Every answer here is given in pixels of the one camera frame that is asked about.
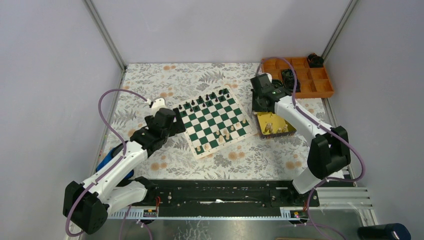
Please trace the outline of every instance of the orange tray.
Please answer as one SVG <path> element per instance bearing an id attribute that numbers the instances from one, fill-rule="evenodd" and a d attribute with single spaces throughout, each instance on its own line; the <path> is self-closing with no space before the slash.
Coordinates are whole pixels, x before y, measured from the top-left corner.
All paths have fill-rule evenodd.
<path id="1" fill-rule="evenodd" d="M 285 57 L 285 59 L 293 66 L 300 82 L 300 92 L 296 92 L 297 99 L 329 98 L 334 94 L 325 67 L 310 68 L 306 57 Z M 272 79 L 282 82 L 281 70 L 284 69 L 289 69 L 289 65 L 280 59 L 270 59 L 262 65 L 263 73 L 269 73 Z"/>

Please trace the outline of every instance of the chessboard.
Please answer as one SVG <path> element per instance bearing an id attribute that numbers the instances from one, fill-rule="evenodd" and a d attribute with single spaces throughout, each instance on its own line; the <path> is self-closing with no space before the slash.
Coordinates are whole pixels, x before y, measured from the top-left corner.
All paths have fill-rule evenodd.
<path id="1" fill-rule="evenodd" d="M 257 133 L 231 88 L 203 92 L 174 108 L 179 109 L 184 135 L 196 159 Z"/>

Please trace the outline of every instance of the floral tablecloth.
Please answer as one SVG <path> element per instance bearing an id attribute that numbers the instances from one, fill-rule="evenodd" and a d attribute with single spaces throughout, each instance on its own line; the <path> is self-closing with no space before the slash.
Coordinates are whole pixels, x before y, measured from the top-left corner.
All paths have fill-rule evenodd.
<path id="1" fill-rule="evenodd" d="M 122 88 L 151 100 L 163 97 L 166 105 L 184 101 L 199 92 L 229 86 L 252 116 L 250 78 L 258 63 L 173 63 L 130 64 Z M 299 103 L 323 121 L 326 120 L 321 99 L 299 99 Z M 112 127 L 128 140 L 135 130 L 145 126 L 149 106 L 129 93 L 119 95 Z M 99 161 L 119 139 L 107 134 Z M 239 179 L 290 180 L 306 168 L 309 147 L 303 136 L 295 134 L 277 139 L 260 140 L 258 135 L 244 139 L 201 159 L 195 159 L 184 134 L 168 139 L 166 144 L 135 168 L 135 177 L 149 179 Z"/>

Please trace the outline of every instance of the white wall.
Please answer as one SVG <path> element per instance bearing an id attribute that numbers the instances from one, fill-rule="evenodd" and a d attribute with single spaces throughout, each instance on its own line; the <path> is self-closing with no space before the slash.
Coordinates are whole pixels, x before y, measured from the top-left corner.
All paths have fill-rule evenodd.
<path id="1" fill-rule="evenodd" d="M 94 0 L 128 63 L 321 54 L 349 0 Z"/>
<path id="2" fill-rule="evenodd" d="M 423 12 L 422 0 L 360 1 L 326 64 L 377 218 L 412 239 L 424 239 Z"/>
<path id="3" fill-rule="evenodd" d="M 1 1 L 0 61 L 0 239 L 63 239 L 65 187 L 90 173 L 120 70 L 81 0 Z"/>

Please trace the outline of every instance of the gray floor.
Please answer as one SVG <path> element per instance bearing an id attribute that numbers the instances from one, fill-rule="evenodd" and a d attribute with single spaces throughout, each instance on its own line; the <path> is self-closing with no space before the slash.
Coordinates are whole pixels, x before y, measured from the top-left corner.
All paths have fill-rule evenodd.
<path id="1" fill-rule="evenodd" d="M 314 210 L 312 217 L 317 224 L 331 226 L 349 240 L 358 240 L 356 229 L 362 225 L 354 210 Z M 108 220 L 95 234 L 85 240 L 118 239 L 121 220 Z M 278 237 L 324 239 L 313 226 L 297 226 L 287 221 L 270 220 L 157 220 L 148 225 L 154 240 L 274 240 Z M 334 240 L 342 239 L 326 231 Z M 127 220 L 123 228 L 123 240 L 148 240 L 146 229 Z"/>

